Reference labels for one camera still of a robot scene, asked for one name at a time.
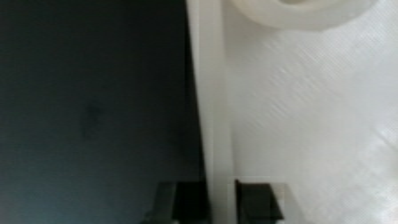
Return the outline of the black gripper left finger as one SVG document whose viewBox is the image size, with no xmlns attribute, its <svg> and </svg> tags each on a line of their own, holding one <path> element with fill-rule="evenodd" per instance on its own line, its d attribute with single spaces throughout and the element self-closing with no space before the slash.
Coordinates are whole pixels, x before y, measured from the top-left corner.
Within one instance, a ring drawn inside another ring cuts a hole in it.
<svg viewBox="0 0 398 224">
<path fill-rule="evenodd" d="M 141 224 L 209 224 L 205 182 L 159 184 L 153 207 Z"/>
</svg>

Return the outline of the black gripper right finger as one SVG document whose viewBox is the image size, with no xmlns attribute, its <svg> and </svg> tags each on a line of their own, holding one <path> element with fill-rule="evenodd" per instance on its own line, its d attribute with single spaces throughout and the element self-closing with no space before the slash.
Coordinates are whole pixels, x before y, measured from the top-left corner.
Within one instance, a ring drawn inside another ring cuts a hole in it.
<svg viewBox="0 0 398 224">
<path fill-rule="evenodd" d="M 271 184 L 235 181 L 235 186 L 239 224 L 278 224 L 285 215 Z"/>
</svg>

